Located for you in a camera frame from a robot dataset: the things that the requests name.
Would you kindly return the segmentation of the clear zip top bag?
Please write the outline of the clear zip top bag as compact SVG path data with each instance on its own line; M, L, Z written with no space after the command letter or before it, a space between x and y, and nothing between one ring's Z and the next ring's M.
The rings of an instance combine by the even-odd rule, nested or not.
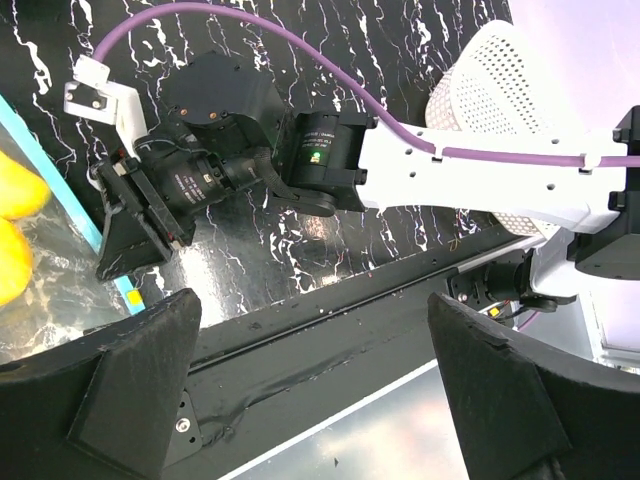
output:
M97 281L101 234L6 100L1 101L1 151L38 174L52 198L17 226L33 252L34 273L25 292L1 308L3 364L48 350L145 309L126 277Z

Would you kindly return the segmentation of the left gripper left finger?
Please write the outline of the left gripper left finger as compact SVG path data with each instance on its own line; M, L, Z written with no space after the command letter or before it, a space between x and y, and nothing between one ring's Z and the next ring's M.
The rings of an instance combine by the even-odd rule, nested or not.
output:
M201 314L183 289L2 365L2 478L160 478Z

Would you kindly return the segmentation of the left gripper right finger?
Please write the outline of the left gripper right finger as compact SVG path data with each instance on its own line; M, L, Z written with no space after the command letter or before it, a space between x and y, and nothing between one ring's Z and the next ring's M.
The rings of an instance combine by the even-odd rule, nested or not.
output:
M428 324L472 479L636 479L639 378L443 294Z

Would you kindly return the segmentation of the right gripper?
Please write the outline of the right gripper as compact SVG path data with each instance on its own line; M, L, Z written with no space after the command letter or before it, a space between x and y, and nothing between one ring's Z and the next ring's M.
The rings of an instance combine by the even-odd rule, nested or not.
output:
M170 260L192 244L195 216L235 192L235 157L206 150L192 135L148 134L95 165L105 223L98 280L115 280Z

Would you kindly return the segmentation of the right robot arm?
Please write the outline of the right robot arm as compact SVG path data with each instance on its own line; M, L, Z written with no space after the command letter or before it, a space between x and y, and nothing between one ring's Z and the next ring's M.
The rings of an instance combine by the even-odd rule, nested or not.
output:
M160 131L135 91L106 83L121 151L97 169L105 192L98 274L166 262L191 243L195 214L256 183L300 214L436 206L528 217L554 233L513 267L498 298L532 306L574 294L585 277L639 277L639 156L611 139L419 130L370 114L291 113L267 75L207 53L171 78Z

